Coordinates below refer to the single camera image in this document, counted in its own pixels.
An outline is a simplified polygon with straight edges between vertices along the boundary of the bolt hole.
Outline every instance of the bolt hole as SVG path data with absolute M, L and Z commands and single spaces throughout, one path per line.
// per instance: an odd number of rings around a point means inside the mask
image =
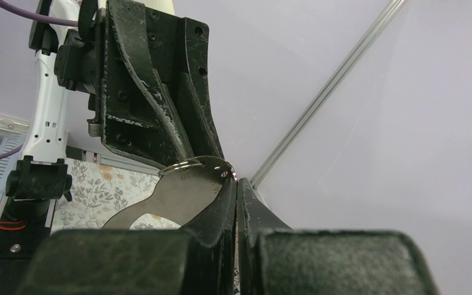
M 199 68 L 198 73 L 204 78 L 207 77 L 207 70 L 205 68 Z
M 197 26 L 196 28 L 194 28 L 194 33 L 196 34 L 196 36 L 202 37 L 203 36 L 203 29 L 200 28 L 199 26 Z

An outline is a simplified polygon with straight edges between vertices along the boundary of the silver ring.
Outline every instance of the silver ring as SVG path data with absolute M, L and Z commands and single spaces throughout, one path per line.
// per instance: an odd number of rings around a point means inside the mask
M 202 166 L 203 166 L 203 164 L 200 163 L 199 161 L 196 162 L 196 163 L 182 162 L 182 163 L 174 164 L 174 165 L 171 165 L 167 168 L 164 168 L 164 169 L 160 170 L 158 172 L 158 176 L 164 176 L 168 173 L 178 171 L 178 170 L 182 170 L 182 169 L 187 169 L 187 168 L 192 168 L 192 167 L 202 167 Z

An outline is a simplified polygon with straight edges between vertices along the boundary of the floral tablecloth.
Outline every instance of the floral tablecloth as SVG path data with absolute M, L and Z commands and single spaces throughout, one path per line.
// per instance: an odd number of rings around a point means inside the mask
M 73 201 L 58 201 L 52 233 L 60 229 L 100 229 L 118 211 L 148 198 L 159 180 L 158 176 L 93 162 L 68 159 L 67 164 L 73 177 Z M 152 214 L 140 217 L 131 226 L 132 230 L 177 228 L 177 223 Z M 236 255 L 234 294 L 239 294 L 240 287 L 237 262 Z

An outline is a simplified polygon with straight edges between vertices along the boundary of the black cable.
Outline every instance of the black cable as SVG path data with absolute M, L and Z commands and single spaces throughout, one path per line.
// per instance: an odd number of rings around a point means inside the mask
M 82 0 L 79 10 L 79 36 L 83 41 L 93 40 L 93 16 L 98 10 L 98 0 Z

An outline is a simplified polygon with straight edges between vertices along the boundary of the orange wire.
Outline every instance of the orange wire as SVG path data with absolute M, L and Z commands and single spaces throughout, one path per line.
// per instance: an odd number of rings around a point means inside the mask
M 21 221 L 0 221 L 0 224 L 20 224 L 22 223 Z M 24 229 L 26 226 L 20 226 L 20 227 L 3 227 L 0 226 L 0 229 L 6 229 L 6 230 L 18 230 L 18 229 Z
M 0 229 L 2 230 L 20 230 L 20 229 L 24 229 L 26 226 L 20 226 L 20 227 L 2 227 L 0 226 Z

